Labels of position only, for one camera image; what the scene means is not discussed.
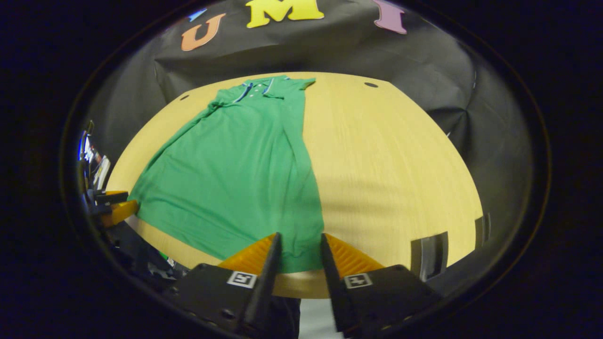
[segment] green polo shirt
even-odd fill
[[[138,217],[218,259],[281,232],[282,273],[321,268],[324,223],[302,139],[314,81],[281,75],[220,90],[143,170],[129,198]]]

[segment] yellow letter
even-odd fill
[[[205,45],[206,43],[208,43],[210,40],[213,39],[213,37],[218,32],[218,27],[220,26],[220,19],[222,19],[222,17],[225,15],[226,15],[226,13],[223,13],[223,14],[216,15],[213,18],[209,19],[206,22],[207,33],[205,34],[204,37],[200,38],[199,40],[195,40],[195,36],[197,35],[197,30],[199,29],[199,27],[201,27],[201,25],[194,26],[190,30],[187,30],[186,32],[184,32],[182,34],[182,44],[181,44],[180,48],[183,51],[192,51],[193,49],[195,49],[197,47],[201,47],[201,46]]]
[[[252,0],[246,3],[251,7],[251,21],[247,28],[268,25],[268,14],[276,21],[282,21],[289,9],[293,8],[288,18],[290,20],[322,19],[324,14],[318,10],[316,0]]]

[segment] blue stripe trim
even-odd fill
[[[272,78],[270,80],[270,84],[268,85],[268,87],[266,87],[266,89],[262,92],[262,94],[266,94],[268,93],[268,91],[270,90],[270,87],[272,86],[272,82],[274,81],[274,78]]]
[[[243,91],[243,93],[241,93],[241,96],[238,97],[237,99],[235,99],[233,101],[233,103],[238,103],[241,99],[243,99],[247,93],[249,93],[249,90],[251,89],[251,87],[253,86],[253,83],[250,83],[247,88],[245,88],[245,90]]]
[[[196,11],[195,13],[192,13],[191,15],[189,15],[189,22],[192,22],[193,20],[195,20],[196,18],[199,17],[199,15],[205,13],[205,11],[207,10],[207,8],[204,8],[200,11]]]

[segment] wooden table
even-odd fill
[[[281,74],[221,81],[180,95],[128,144],[107,190],[131,191],[154,153],[219,89]],[[473,251],[475,220],[482,216],[479,196],[461,156],[427,113],[386,81],[321,72],[287,75],[316,78],[306,89],[303,138],[318,183],[325,232],[385,266],[409,268],[411,241],[446,231],[448,266]],[[221,262],[136,217],[127,222],[184,266]],[[322,270],[279,274],[274,294],[329,297]]]

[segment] orange letter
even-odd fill
[[[226,13],[222,13],[220,15],[216,15],[213,18],[209,19],[206,22],[207,33],[205,34],[204,37],[200,38],[199,40],[195,40],[195,36],[197,35],[197,30],[199,29],[199,27],[201,27],[201,25],[194,26],[190,30],[187,30],[186,32],[184,32],[182,34],[182,45],[181,45],[182,50],[183,51],[192,51],[193,49],[195,49],[197,47],[201,47],[201,46],[205,45],[206,43],[208,43],[210,40],[212,40],[213,37],[215,37],[216,33],[218,32],[218,27],[220,26],[220,19],[222,19],[222,17],[225,15],[226,15]]]

